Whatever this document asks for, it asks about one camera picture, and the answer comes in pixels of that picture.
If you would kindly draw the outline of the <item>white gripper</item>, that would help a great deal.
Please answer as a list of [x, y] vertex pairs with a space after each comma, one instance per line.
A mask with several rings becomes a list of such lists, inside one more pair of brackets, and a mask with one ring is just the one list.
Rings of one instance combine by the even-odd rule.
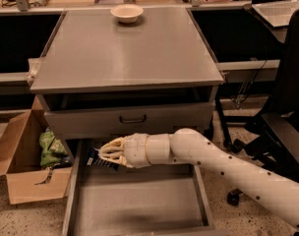
[[131, 136], [116, 138], [102, 146], [102, 149], [122, 151], [100, 152], [98, 155], [101, 159], [133, 168], [142, 168], [150, 166], [147, 159], [147, 134], [133, 134]]

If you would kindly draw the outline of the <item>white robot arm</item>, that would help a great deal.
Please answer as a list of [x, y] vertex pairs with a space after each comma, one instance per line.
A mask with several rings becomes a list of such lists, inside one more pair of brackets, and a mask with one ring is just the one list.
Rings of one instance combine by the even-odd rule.
[[192, 164], [213, 171], [299, 231], [299, 183], [228, 154], [195, 130], [117, 138], [98, 156], [129, 168]]

